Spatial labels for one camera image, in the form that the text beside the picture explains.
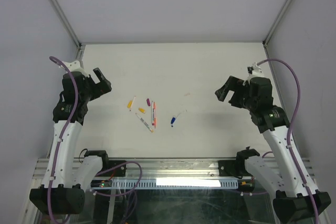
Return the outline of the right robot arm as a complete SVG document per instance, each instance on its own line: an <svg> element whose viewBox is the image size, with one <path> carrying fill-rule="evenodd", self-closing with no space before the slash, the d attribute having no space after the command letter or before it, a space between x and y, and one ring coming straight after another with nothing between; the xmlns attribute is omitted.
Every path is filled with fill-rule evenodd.
<svg viewBox="0 0 336 224"><path fill-rule="evenodd" d="M289 133L285 111L273 104L271 81L264 77L244 81L230 76L215 91L218 101L223 102L229 91L233 92L229 103L249 111L252 122L271 148L280 171L274 173L255 149L247 148L237 152L236 174L251 174L260 182L269 194L280 222L307 218L318 221L319 215L331 204L331 198L327 192L319 190L309 175Z"/></svg>

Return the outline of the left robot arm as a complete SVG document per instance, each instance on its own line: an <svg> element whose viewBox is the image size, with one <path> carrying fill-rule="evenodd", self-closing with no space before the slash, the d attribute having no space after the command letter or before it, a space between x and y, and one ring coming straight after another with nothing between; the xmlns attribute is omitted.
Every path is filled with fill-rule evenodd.
<svg viewBox="0 0 336 224"><path fill-rule="evenodd" d="M104 176L110 170L106 151L85 153L74 172L73 162L79 134L82 130L88 102L111 92L109 80L99 68L93 70L99 82L80 71L64 74L63 90L53 110L54 140L43 181L29 194L30 201L44 214L76 215L82 212L85 192L95 175Z"/></svg>

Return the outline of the white marker yellow end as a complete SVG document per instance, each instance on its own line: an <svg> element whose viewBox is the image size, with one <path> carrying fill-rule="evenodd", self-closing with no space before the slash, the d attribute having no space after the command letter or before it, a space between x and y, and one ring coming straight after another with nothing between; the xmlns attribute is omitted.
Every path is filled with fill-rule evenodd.
<svg viewBox="0 0 336 224"><path fill-rule="evenodd" d="M154 130L149 126L149 124L146 123L146 121L136 113L136 116L138 117L138 119L146 126L146 128L150 131L150 132L154 132Z"/></svg>

